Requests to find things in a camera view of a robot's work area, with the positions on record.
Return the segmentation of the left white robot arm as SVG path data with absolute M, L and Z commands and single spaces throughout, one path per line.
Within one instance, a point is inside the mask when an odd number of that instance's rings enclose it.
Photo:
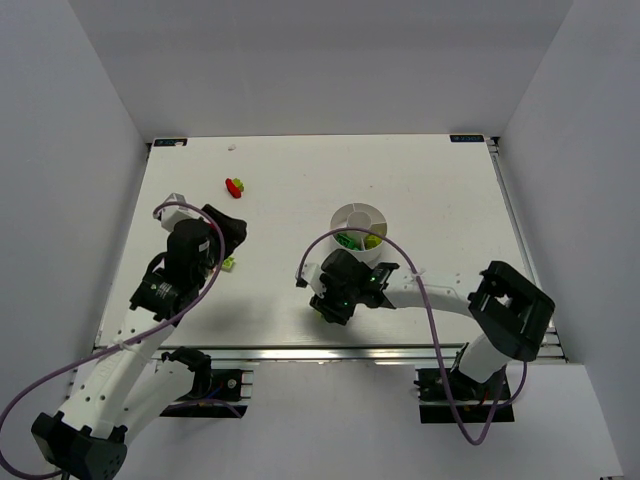
M 112 479 L 133 439 L 180 399 L 199 400 L 212 386 L 211 359 L 180 347 L 138 382 L 161 344 L 202 298 L 209 276 L 241 245 L 247 224 L 206 204 L 189 212 L 172 200 L 155 214 L 169 236 L 148 264 L 129 309 L 86 380 L 53 415 L 40 414 L 31 433 L 45 459 L 77 479 Z

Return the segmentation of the dark green lego plate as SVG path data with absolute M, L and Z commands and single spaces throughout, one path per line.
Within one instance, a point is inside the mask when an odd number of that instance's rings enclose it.
M 343 248 L 348 250 L 360 251 L 361 243 L 356 239 L 350 237 L 344 232 L 339 232 L 334 236 L 336 242 Z

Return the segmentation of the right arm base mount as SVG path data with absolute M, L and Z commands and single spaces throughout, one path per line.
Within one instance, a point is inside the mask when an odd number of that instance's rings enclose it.
M 456 421 L 449 407 L 442 377 L 438 368 L 422 368 L 416 370 L 414 380 L 419 400 L 420 422 L 422 424 L 455 424 Z M 479 384 L 467 383 L 457 377 L 451 381 L 452 396 L 456 410 L 465 424 L 484 423 L 500 392 L 497 410 L 493 416 L 494 423 L 513 423 L 515 415 L 513 407 L 506 405 L 511 398 L 511 390 L 506 379 L 500 380 L 500 373 L 494 373 L 490 379 Z

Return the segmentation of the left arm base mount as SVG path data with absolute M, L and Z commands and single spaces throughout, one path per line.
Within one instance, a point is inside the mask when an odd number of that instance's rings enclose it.
M 179 362 L 191 375 L 192 388 L 170 404 L 161 417 L 242 418 L 252 396 L 254 371 L 240 364 L 217 364 L 210 355 L 194 348 L 165 351 L 156 370 L 165 362 Z

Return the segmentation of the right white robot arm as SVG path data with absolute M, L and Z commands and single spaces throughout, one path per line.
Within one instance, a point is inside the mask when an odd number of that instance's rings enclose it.
M 513 360 L 537 358 L 556 305 L 506 262 L 492 261 L 480 276 L 429 276 L 392 262 L 371 267 L 338 249 L 320 264 L 303 264 L 296 285 L 309 286 L 310 306 L 339 325 L 349 322 L 358 305 L 398 310 L 422 307 L 425 300 L 435 311 L 474 319 L 481 334 L 457 355 L 454 371 L 483 384 Z

